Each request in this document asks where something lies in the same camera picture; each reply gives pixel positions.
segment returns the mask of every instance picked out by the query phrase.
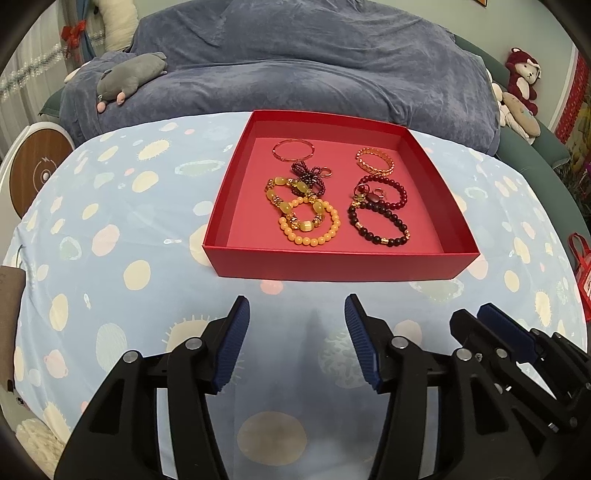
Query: polka dot sheet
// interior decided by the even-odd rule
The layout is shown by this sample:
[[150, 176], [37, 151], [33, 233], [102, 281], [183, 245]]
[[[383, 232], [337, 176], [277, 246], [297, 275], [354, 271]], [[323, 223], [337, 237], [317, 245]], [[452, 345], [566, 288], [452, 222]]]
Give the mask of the polka dot sheet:
[[[208, 398], [222, 457], [237, 480], [367, 478], [388, 399], [363, 380], [343, 318], [349, 293], [431, 351], [458, 347], [448, 324], [455, 310], [476, 313], [489, 301], [527, 329], [558, 331], [586, 348], [569, 262], [524, 178], [419, 133], [482, 253], [457, 278], [218, 278], [202, 242], [249, 115], [185, 117], [95, 138], [58, 168], [15, 231], [5, 264], [27, 272], [17, 388], [59, 439], [68, 439], [125, 351], [170, 352], [225, 316], [239, 294], [251, 302], [251, 326], [230, 383]], [[163, 468], [175, 476], [166, 397], [158, 395]], [[435, 417], [428, 415], [431, 436]]]

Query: yellow beaded bracelet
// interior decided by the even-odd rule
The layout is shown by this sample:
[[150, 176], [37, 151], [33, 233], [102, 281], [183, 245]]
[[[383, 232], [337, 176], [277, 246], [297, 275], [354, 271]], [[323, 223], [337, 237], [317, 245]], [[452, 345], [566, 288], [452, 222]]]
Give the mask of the yellow beaded bracelet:
[[[275, 190], [273, 190], [275, 186], [280, 185], [286, 185], [290, 187], [295, 186], [299, 189], [299, 191], [302, 192], [302, 194], [305, 192], [306, 196], [298, 197], [292, 202], [286, 202], [275, 193]], [[308, 187], [308, 185], [300, 180], [287, 179], [285, 177], [275, 177], [274, 179], [270, 179], [267, 182], [267, 185], [265, 186], [265, 194], [267, 195], [269, 201], [281, 211], [282, 215], [288, 222], [288, 227], [292, 230], [310, 232], [314, 227], [320, 226], [320, 224], [324, 221], [324, 204], [327, 202], [320, 200], [315, 192], [313, 192], [312, 189]], [[293, 207], [296, 207], [301, 203], [312, 204], [312, 208], [316, 213], [312, 220], [299, 220], [295, 213], [293, 213]]]
[[[309, 200], [308, 200], [308, 202], [305, 202], [305, 200], [308, 200], [308, 198], [307, 197], [305, 197], [305, 198], [299, 197], [296, 200], [292, 200], [289, 203], [290, 203], [291, 207], [297, 207], [298, 205], [301, 205], [302, 203], [309, 203]], [[285, 217], [279, 218], [279, 226], [283, 230], [283, 233], [286, 235], [288, 240], [290, 240], [291, 242], [294, 242], [296, 245], [310, 245], [311, 247], [316, 247], [318, 245], [324, 245], [326, 242], [330, 241], [331, 238], [334, 238], [336, 236], [336, 232], [340, 228], [339, 212], [336, 209], [334, 209], [330, 203], [328, 203], [326, 201], [322, 201], [322, 200], [317, 200], [317, 202], [314, 203], [314, 207], [316, 207], [316, 205], [318, 203], [321, 204], [322, 208], [324, 210], [326, 210], [326, 212], [330, 213], [330, 215], [331, 215], [332, 225], [330, 227], [330, 230], [318, 238], [310, 238], [309, 236], [297, 235], [294, 232], [294, 231], [297, 231], [297, 228], [292, 228], [290, 226], [290, 225], [294, 225], [294, 222], [293, 221], [290, 222], [290, 220], [287, 218], [287, 216], [289, 215], [288, 214]], [[302, 226], [304, 223], [305, 222], [300, 222], [299, 230], [302, 232], [310, 231], [311, 229], [310, 230], [302, 229]]]

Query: wall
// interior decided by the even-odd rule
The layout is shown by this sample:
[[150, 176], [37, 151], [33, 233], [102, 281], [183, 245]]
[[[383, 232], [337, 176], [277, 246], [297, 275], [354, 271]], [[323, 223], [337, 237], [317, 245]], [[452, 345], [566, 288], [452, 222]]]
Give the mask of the wall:
[[548, 125], [564, 101], [573, 43], [538, 0], [488, 0], [486, 8], [475, 0], [379, 1], [448, 28], [503, 64], [512, 47], [528, 52], [542, 67], [542, 78], [535, 86], [542, 123]]

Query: open red box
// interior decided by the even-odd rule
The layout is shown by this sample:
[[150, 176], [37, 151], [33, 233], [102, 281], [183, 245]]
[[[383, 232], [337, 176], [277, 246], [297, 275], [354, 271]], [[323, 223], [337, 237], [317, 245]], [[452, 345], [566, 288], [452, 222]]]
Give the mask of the open red box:
[[[272, 149], [287, 138], [301, 138], [315, 147], [306, 161], [312, 168], [328, 167], [327, 200], [339, 211], [342, 225], [337, 235], [317, 247], [290, 242], [279, 226], [280, 213], [265, 195], [271, 178], [293, 178], [291, 163], [277, 160]], [[398, 216], [408, 225], [411, 238], [400, 247], [374, 245], [349, 224], [347, 208], [353, 189], [365, 175], [355, 161], [360, 148], [375, 147], [394, 160], [390, 178], [408, 193], [408, 203]], [[286, 157], [310, 152], [303, 144], [278, 148]], [[376, 168], [387, 168], [378, 157], [364, 157]], [[397, 202], [398, 192], [383, 184], [388, 200]], [[276, 193], [290, 201], [295, 196], [287, 186]], [[306, 205], [297, 209], [300, 219], [312, 219]], [[359, 221], [377, 235], [400, 236], [386, 218], [359, 210]], [[318, 237], [330, 221], [310, 233]], [[479, 252], [476, 242], [441, 175], [411, 132], [398, 125], [328, 113], [255, 111], [236, 149], [209, 221], [203, 248], [221, 277], [301, 281], [412, 281], [453, 278]]]

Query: red bow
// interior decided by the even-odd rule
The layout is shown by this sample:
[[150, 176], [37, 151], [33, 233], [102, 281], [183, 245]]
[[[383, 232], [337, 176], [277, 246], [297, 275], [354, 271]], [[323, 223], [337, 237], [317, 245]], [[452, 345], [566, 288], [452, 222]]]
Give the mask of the red bow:
[[61, 39], [66, 42], [66, 55], [80, 46], [80, 36], [86, 29], [86, 20], [81, 20], [75, 27], [65, 26], [61, 30]]

